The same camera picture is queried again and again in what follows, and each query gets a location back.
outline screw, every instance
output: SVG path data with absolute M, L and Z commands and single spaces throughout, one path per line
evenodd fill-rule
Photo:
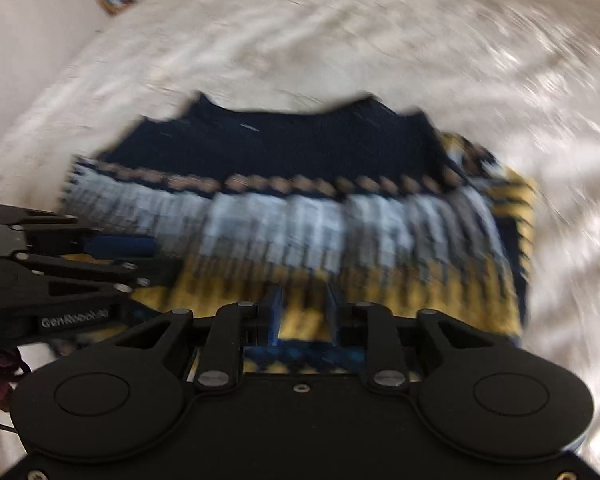
M 398 370 L 381 370 L 374 375 L 376 384 L 380 384 L 380 386 L 389 386 L 391 388 L 401 386 L 406 380 L 404 374 Z
M 221 370 L 208 370 L 200 374 L 198 382 L 209 388 L 219 388 L 229 383 L 229 375 Z
M 29 471 L 27 480 L 48 480 L 42 471 Z
M 305 394 L 311 391 L 311 386 L 308 384 L 296 384 L 296 386 L 294 386 L 294 391 L 297 394 Z
M 119 290 L 120 292 L 124 292 L 125 294 L 130 294 L 133 292 L 133 289 L 130 286 L 124 285 L 123 283 L 116 283 L 113 288 Z

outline white bed sheet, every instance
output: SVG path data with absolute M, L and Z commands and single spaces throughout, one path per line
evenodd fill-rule
M 72 153 L 196 91 L 313 110 L 420 107 L 540 186 L 523 337 L 577 373 L 600 472 L 600 0 L 147 0 L 116 17 L 0 142 L 0 202 L 55 208 Z M 22 453 L 0 436 L 0 472 Z

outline circular cover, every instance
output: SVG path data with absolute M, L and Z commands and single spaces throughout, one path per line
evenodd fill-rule
M 579 378 L 505 346 L 455 351 L 422 382 L 418 405 L 444 437 L 501 460 L 570 448 L 593 416 L 591 395 Z
M 135 348 L 88 349 L 27 376 L 11 416 L 22 441 L 65 460 L 109 460 L 168 430 L 184 406 L 177 378 Z

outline patterned fabric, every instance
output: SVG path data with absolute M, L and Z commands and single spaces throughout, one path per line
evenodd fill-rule
M 211 170 L 196 169 L 208 169 L 216 159 L 197 165 L 181 158 L 174 167 L 190 173 L 164 171 L 170 156 L 177 158 L 176 148 L 198 153 L 195 147 L 208 146 L 218 132 L 228 142 L 239 135 L 236 124 L 241 129 L 256 124 L 261 135 L 254 137 L 249 130 L 246 145 L 256 142 L 258 150 L 247 149 L 244 158 L 258 155 L 240 166 L 248 169 L 261 160 L 260 151 L 280 150 L 278 137 L 285 121 L 289 125 L 298 120 L 250 112 L 261 116 L 258 122 L 249 113 L 224 110 L 215 116 L 217 110 L 205 108 L 206 115 L 197 116 L 204 129 L 187 129 L 180 120 L 175 145 L 173 136 L 161 144 L 160 132 L 166 126 L 159 126 L 158 132 L 148 130 L 145 122 L 99 160 L 77 158 L 64 212 L 107 230 L 154 235 L 166 254 L 186 259 L 173 290 L 155 297 L 150 290 L 136 293 L 139 301 L 161 310 L 187 306 L 197 316 L 212 316 L 223 304 L 256 301 L 267 283 L 280 283 L 286 299 L 281 338 L 327 341 L 322 305 L 326 283 L 335 281 L 347 301 L 383 303 L 398 316 L 435 308 L 477 328 L 517 336 L 533 231 L 532 184 L 466 139 L 436 136 L 430 127 L 421 127 L 424 115 L 417 114 L 414 122 L 415 116 L 398 116 L 376 103 L 367 99 L 330 112 L 339 114 L 337 120 L 318 115 L 316 129 L 324 128 L 326 121 L 333 137 L 344 142 L 348 135 L 353 145 L 359 139 L 366 145 L 378 136 L 379 121 L 387 117 L 392 137 L 409 137 L 404 141 L 409 156 L 402 162 L 402 173 L 399 156 L 390 152 L 380 153 L 378 160 L 359 157 L 359 165 L 372 176 L 356 178 L 346 163 L 338 168 L 348 171 L 346 177 L 334 176 L 333 169 L 321 166 L 328 160 L 307 166 L 312 178 L 272 176 L 270 169 L 248 177 L 230 174 L 221 181 L 208 176 Z M 363 120 L 353 121 L 352 116 Z M 308 120 L 310 116 L 302 116 L 302 128 L 311 126 Z M 348 130 L 340 131 L 338 124 Z M 319 142 L 318 137 L 305 139 L 294 127 L 288 129 L 289 136 L 295 136 L 292 145 L 301 153 L 309 153 L 311 144 Z M 267 137 L 270 130 L 275 135 Z M 160 163 L 153 165 L 146 148 L 152 140 L 160 152 Z M 230 145 L 225 151 L 231 153 L 218 157 L 218 168 L 223 169 L 214 170 L 216 177 L 231 171 L 239 158 Z M 389 176 L 379 174 L 383 157 L 395 159 L 388 163 L 393 168 Z M 303 168 L 297 157 L 287 159 L 282 165 L 262 167 Z M 137 167 L 140 162 L 143 168 Z

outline folded clothing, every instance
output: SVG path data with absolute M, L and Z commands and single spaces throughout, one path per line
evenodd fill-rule
M 282 336 L 319 338 L 324 283 L 336 280 L 348 301 L 436 308 L 515 336 L 533 195 L 490 153 L 371 97 L 302 115 L 202 96 L 183 118 L 146 120 L 98 159 L 78 158 L 64 209 L 186 256 L 170 304 L 199 315 L 279 282 Z

